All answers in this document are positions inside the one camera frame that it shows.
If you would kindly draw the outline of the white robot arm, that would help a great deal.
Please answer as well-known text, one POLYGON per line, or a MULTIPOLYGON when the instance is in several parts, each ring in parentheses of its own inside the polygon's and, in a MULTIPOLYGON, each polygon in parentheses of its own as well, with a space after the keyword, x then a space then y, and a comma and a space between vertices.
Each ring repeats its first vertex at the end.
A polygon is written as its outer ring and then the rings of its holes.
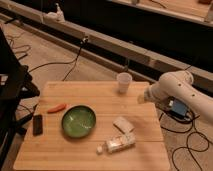
POLYGON ((137 98, 139 104, 160 102, 174 97, 213 125, 213 98, 195 89, 193 75, 187 70, 166 72, 137 98))

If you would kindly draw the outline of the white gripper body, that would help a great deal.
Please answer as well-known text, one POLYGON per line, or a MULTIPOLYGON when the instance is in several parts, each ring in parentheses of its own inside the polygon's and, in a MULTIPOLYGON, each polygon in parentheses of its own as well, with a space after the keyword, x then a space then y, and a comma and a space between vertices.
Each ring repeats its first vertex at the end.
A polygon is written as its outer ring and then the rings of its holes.
POLYGON ((146 89, 142 94, 138 96, 137 101, 139 103, 152 102, 153 97, 151 92, 148 89, 146 89))

